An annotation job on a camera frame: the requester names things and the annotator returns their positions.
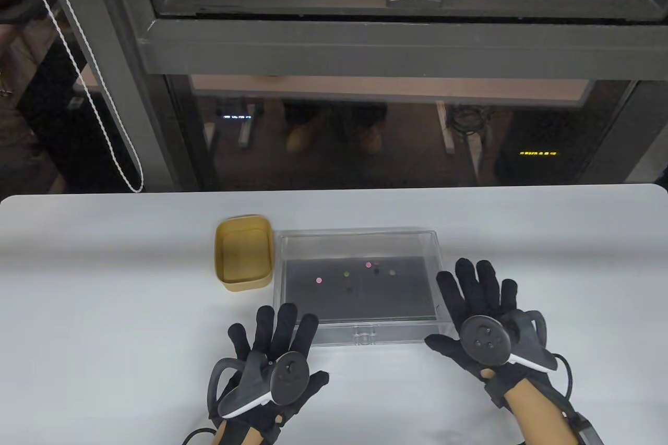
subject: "wrist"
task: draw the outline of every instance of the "wrist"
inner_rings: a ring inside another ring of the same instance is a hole
[[[492,399],[494,404],[501,407],[509,407],[508,395],[510,393],[522,392],[522,386],[525,383],[531,384],[520,374],[513,374],[513,377],[505,377],[504,374],[497,374],[491,369],[484,369],[480,375],[487,380],[485,391]]]

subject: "clear plastic box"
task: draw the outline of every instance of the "clear plastic box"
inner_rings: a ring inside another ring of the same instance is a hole
[[[274,308],[296,303],[320,327],[314,345],[421,342],[453,333],[436,284],[441,254],[428,230],[276,233]]]

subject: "person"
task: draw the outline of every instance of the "person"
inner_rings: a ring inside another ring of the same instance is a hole
[[[468,259],[459,259],[455,266],[455,276],[449,271],[441,271],[436,281],[458,332],[463,322],[471,316],[499,317],[517,309],[517,283],[505,279],[499,286],[496,271],[489,261],[479,261],[474,268]],[[283,304],[277,314],[274,331],[274,309],[262,306],[257,312],[253,349],[267,354],[270,362],[288,351],[298,351],[308,356],[318,328],[318,319],[312,314],[305,314],[291,343],[296,320],[296,306]],[[244,327],[236,323],[229,328],[228,334],[238,359],[245,360],[251,347]],[[429,335],[425,343],[478,380],[493,384],[499,395],[503,395],[497,403],[515,415],[527,445],[577,445],[578,439],[561,411],[537,389],[537,386],[550,385],[547,374],[519,364],[482,366],[466,354],[458,340],[444,335]],[[240,378],[238,372],[232,376],[218,402],[238,385]],[[223,420],[217,415],[216,402],[212,402],[209,405],[209,418],[217,430],[208,431],[215,433],[214,445],[274,443],[282,426],[299,413],[303,405],[328,382],[329,374],[319,371],[310,377],[305,392],[293,404],[279,406],[269,402],[229,420]]]
[[[307,151],[329,121],[339,142],[359,145],[365,154],[383,148],[380,124],[387,116],[383,102],[283,101],[289,134],[285,148],[291,154]]]

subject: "desk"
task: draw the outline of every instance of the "desk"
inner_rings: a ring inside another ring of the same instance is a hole
[[[668,443],[668,195],[653,185],[12,197],[0,204],[0,442],[164,445],[206,422],[231,293],[214,230],[424,226],[444,265],[486,258],[548,321],[575,407],[606,445]],[[510,414],[425,345],[314,348],[331,372],[279,443],[514,445]],[[565,388],[561,370],[553,376]],[[203,445],[205,438],[191,445]]]

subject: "black glove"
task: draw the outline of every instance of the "black glove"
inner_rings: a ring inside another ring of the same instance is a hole
[[[318,318],[312,314],[305,314],[299,323],[299,328],[292,339],[294,326],[296,325],[297,311],[294,304],[283,304],[279,309],[277,315],[276,331],[274,331],[274,309],[271,306],[262,306],[257,310],[257,330],[255,331],[255,342],[253,349],[260,351],[267,355],[270,362],[275,362],[276,359],[288,351],[297,351],[308,356],[308,350],[313,342],[313,337],[318,329]],[[246,338],[246,330],[240,323],[235,323],[227,331],[230,336],[232,344],[234,344],[234,351],[236,357],[240,360],[246,361],[248,354],[251,352],[251,347]],[[207,402],[209,418],[214,425],[219,428],[223,419],[218,414],[218,405],[220,400],[231,392],[233,388],[238,386],[241,380],[241,372],[236,372],[230,379],[229,383],[222,392],[218,400],[214,402]],[[263,443],[274,443],[280,428],[286,422],[298,413],[303,405],[315,393],[319,392],[320,388],[329,382],[329,374],[327,372],[316,372],[308,380],[308,386],[294,403],[290,405],[279,406],[274,402],[269,402],[266,405],[260,405],[253,409],[244,412],[240,416],[236,416],[227,420],[225,426],[225,433],[222,438],[224,445],[229,443],[242,443],[248,430],[255,428],[260,431],[260,434],[265,439]]]
[[[475,267],[478,270],[477,280],[471,261],[459,259],[455,264],[455,274],[459,280],[463,297],[461,297],[460,289],[452,273],[441,271],[436,277],[438,287],[458,333],[463,322],[471,316],[486,315],[498,319],[513,309],[517,309],[517,283],[514,280],[503,280],[499,290],[496,272],[489,261],[478,261]],[[508,407],[503,395],[522,379],[532,381],[535,386],[551,387],[547,374],[520,364],[483,366],[466,354],[459,341],[445,335],[432,334],[427,336],[424,342],[434,351],[453,359],[461,368],[486,382],[487,392],[498,406]],[[491,380],[483,378],[480,372],[485,368],[491,368],[496,376]]]

